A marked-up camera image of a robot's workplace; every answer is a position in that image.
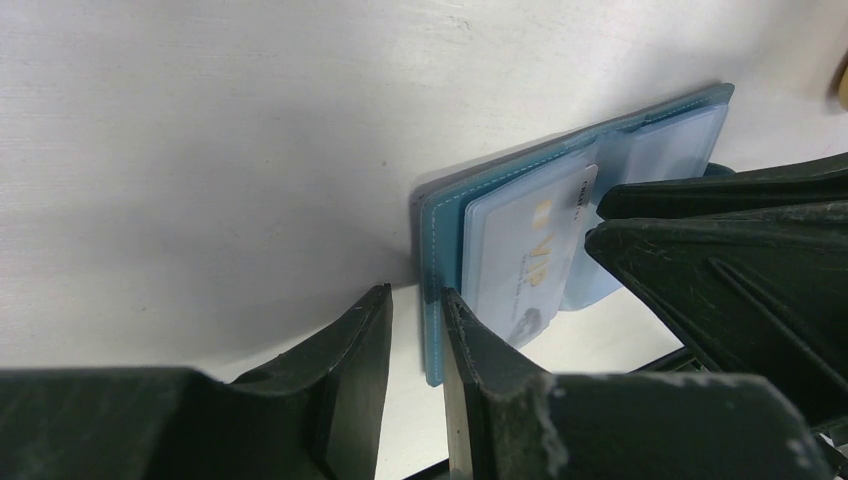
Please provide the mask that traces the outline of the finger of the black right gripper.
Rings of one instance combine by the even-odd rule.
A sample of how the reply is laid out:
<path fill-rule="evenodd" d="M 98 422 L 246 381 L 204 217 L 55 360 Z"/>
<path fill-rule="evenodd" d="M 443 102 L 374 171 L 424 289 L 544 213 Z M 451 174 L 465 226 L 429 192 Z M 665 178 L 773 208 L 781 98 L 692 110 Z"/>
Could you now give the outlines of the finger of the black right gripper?
<path fill-rule="evenodd" d="M 815 428 L 847 422 L 847 205 L 618 219 L 587 253 L 709 370 L 767 378 Z"/>
<path fill-rule="evenodd" d="M 846 198 L 847 155 L 842 153 L 732 174 L 622 184 L 603 196 L 597 214 L 604 220 L 678 219 Z"/>

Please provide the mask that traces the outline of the blue leather card holder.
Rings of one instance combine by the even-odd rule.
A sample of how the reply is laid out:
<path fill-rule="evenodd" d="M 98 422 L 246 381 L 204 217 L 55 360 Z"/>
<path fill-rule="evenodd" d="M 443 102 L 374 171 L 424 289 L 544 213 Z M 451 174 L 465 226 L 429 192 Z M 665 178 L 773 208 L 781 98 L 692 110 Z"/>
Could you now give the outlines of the blue leather card holder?
<path fill-rule="evenodd" d="M 704 175 L 733 92 L 732 84 L 718 84 L 551 139 L 503 157 L 427 196 L 421 205 L 419 228 L 427 383 L 435 387 L 444 379 L 442 291 L 456 290 L 468 305 L 463 289 L 477 287 L 485 204 L 506 203 L 504 191 L 509 184 L 538 170 L 547 171 L 550 165 L 566 172 L 597 166 L 557 314 L 590 306 L 619 286 L 584 248 L 586 233 L 600 221 L 597 206 L 603 196 L 620 184 Z"/>

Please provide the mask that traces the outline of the grey credit card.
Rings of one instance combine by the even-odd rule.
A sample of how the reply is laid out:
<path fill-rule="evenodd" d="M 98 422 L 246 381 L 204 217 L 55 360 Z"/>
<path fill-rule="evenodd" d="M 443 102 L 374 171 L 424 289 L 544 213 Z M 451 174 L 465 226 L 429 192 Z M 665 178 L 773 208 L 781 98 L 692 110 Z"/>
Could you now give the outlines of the grey credit card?
<path fill-rule="evenodd" d="M 483 206 L 478 283 L 463 295 L 513 347 L 538 336 L 559 311 L 597 170 L 550 165 L 509 184 L 506 203 Z"/>

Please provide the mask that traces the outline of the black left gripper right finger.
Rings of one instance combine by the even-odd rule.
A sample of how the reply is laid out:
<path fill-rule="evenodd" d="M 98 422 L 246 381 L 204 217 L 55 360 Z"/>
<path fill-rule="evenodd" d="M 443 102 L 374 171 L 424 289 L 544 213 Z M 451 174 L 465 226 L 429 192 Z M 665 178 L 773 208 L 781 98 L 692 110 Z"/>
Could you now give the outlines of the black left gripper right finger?
<path fill-rule="evenodd" d="M 756 375 L 554 374 L 441 294 L 454 479 L 828 479 L 798 409 Z"/>

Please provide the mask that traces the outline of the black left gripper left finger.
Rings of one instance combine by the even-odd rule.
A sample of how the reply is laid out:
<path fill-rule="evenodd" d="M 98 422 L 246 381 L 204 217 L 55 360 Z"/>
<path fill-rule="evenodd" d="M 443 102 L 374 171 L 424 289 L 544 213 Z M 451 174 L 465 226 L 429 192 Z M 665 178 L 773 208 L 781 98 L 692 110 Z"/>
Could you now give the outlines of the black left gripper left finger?
<path fill-rule="evenodd" d="M 5 479 L 371 479 L 392 290 L 224 383 L 184 367 L 1 374 Z"/>

